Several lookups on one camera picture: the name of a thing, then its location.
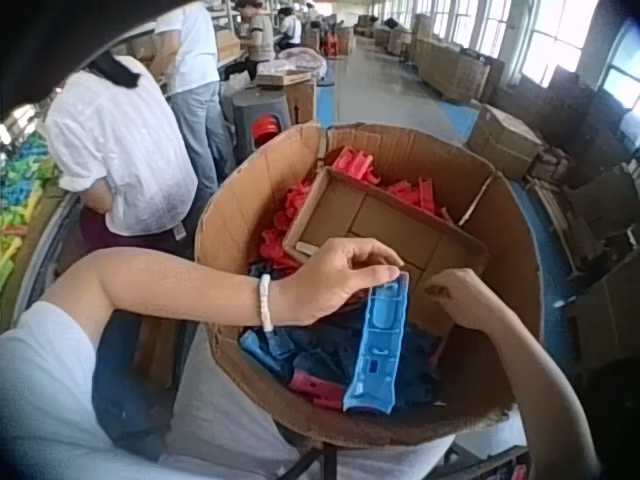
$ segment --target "colorful toy parts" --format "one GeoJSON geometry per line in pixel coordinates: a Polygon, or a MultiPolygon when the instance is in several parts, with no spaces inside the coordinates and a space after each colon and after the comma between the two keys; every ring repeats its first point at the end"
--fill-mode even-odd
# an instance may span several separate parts
{"type": "Polygon", "coordinates": [[[407,318],[409,275],[369,291],[360,352],[344,409],[365,408],[391,413],[395,405],[395,379],[407,318]]]}

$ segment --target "dark hair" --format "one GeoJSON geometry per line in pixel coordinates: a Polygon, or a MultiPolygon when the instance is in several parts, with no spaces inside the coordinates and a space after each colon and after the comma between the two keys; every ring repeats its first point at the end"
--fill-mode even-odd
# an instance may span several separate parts
{"type": "Polygon", "coordinates": [[[140,74],[129,70],[109,51],[103,52],[91,60],[85,70],[124,88],[136,88],[140,79],[140,74]]]}

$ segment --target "woman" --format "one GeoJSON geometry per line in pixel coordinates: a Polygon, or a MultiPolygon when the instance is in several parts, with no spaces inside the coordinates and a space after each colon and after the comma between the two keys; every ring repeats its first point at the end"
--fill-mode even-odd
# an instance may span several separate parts
{"type": "MultiPolygon", "coordinates": [[[[255,278],[158,252],[111,249],[90,255],[23,314],[16,330],[0,337],[0,363],[11,366],[0,369],[4,458],[25,478],[275,478],[299,452],[216,365],[202,329],[160,464],[111,443],[91,403],[95,348],[111,312],[304,327],[359,290],[396,278],[401,265],[376,240],[331,239],[298,272],[263,289],[255,278]],[[369,266],[353,267],[363,263],[369,266]]],[[[456,322],[493,342],[520,407],[533,476],[595,478],[599,465],[578,398],[517,315],[471,270],[443,272],[426,288],[456,322]]],[[[340,450],[338,478],[424,478],[452,442],[449,436],[414,447],[340,450]]],[[[315,473],[309,478],[320,477],[315,473]]]]}
{"type": "Polygon", "coordinates": [[[206,199],[196,195],[173,112],[141,63],[102,53],[67,79],[45,130],[60,187],[85,202],[90,250],[188,245],[206,199]]]}
{"type": "Polygon", "coordinates": [[[282,7],[278,10],[280,16],[280,33],[282,38],[278,41],[280,50],[296,48],[300,46],[302,35],[302,22],[293,12],[291,7],[282,7]]]}
{"type": "Polygon", "coordinates": [[[236,73],[248,72],[251,80],[256,78],[258,64],[270,62],[276,58],[273,47],[273,25],[269,15],[261,11],[263,3],[260,0],[238,0],[234,9],[240,12],[243,20],[249,21],[249,38],[242,40],[249,49],[249,58],[244,62],[229,65],[224,71],[224,78],[228,80],[236,73]]]}

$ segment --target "white sleeve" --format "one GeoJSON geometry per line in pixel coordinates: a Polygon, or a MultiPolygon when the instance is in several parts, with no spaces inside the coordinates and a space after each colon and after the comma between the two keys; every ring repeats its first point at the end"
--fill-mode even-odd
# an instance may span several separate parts
{"type": "Polygon", "coordinates": [[[96,352],[58,307],[37,302],[0,336],[0,445],[20,478],[191,480],[115,448],[92,403],[96,352]]]}
{"type": "Polygon", "coordinates": [[[86,128],[75,121],[49,117],[45,130],[51,156],[62,170],[60,188],[82,192],[107,176],[102,155],[86,128]]]}
{"type": "Polygon", "coordinates": [[[154,33],[168,32],[171,30],[182,30],[182,20],[184,19],[184,8],[176,8],[175,10],[165,13],[158,17],[156,21],[156,29],[154,33]]]}

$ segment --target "white pants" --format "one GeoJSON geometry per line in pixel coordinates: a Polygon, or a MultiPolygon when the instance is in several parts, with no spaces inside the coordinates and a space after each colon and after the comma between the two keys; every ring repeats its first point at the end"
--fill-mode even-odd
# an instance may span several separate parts
{"type": "MultiPolygon", "coordinates": [[[[338,478],[422,479],[444,455],[454,436],[417,447],[338,450],[338,478]]],[[[198,327],[185,366],[161,463],[229,479],[275,478],[300,452],[289,445],[263,410],[226,376],[198,327]]],[[[321,478],[316,462],[301,478],[321,478]]]]}

